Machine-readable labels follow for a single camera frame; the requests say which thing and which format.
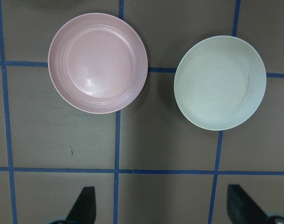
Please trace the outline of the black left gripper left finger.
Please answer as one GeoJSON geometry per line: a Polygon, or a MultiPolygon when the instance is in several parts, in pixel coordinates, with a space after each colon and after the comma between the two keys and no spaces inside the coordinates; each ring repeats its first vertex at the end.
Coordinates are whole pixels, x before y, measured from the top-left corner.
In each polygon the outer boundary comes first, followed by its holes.
{"type": "Polygon", "coordinates": [[[94,224],[96,220],[96,195],[94,187],[84,187],[67,215],[68,224],[94,224]]]}

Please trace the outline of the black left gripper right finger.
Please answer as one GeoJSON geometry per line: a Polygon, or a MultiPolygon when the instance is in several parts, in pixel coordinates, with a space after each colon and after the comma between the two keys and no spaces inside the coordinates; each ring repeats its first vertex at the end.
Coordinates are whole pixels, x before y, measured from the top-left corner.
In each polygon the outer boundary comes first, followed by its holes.
{"type": "Polygon", "coordinates": [[[238,184],[228,185],[227,214],[233,224],[271,224],[271,219],[238,184]]]}

